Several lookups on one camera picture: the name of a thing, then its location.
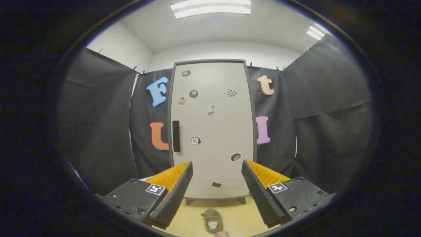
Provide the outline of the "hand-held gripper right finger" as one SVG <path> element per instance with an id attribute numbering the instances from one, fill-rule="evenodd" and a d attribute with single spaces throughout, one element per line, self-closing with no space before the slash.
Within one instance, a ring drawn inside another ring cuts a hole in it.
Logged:
<path id="1" fill-rule="evenodd" d="M 300 219 L 332 198 L 305 177 L 288 178 L 250 160 L 241 173 L 268 228 Z"/>

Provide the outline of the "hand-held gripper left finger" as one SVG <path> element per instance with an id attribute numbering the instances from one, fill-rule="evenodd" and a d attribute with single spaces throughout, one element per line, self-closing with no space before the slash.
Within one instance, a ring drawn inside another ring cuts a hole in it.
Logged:
<path id="1" fill-rule="evenodd" d="M 184 162 L 142 181 L 132 178 L 99 196 L 119 219 L 135 226 L 166 229 L 177 213 L 193 176 L 193 164 Z"/>

